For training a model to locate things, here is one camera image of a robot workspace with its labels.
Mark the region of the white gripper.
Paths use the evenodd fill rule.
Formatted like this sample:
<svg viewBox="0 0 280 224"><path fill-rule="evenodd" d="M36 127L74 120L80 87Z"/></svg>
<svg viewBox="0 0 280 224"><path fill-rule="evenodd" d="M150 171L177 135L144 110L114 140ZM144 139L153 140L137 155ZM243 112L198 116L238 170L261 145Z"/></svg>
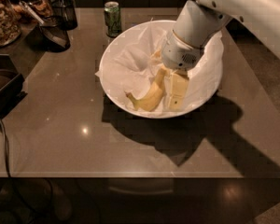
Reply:
<svg viewBox="0 0 280 224"><path fill-rule="evenodd" d="M173 30L169 31L162 42L161 49L157 49L150 60L163 64L172 70L168 76L166 108L170 111L180 110L189 86L186 71L194 68L204 54L204 49L196 49L182 41Z"/></svg>

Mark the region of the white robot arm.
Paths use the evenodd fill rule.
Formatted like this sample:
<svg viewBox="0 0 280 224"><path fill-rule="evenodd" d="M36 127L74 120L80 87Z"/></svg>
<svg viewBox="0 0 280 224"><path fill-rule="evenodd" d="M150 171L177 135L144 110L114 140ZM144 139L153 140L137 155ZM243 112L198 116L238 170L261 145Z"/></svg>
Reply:
<svg viewBox="0 0 280 224"><path fill-rule="evenodd" d="M202 58L212 36L231 20L239 21L280 59L280 0L188 0L161 46L163 64L174 72L170 109L181 107L187 72Z"/></svg>

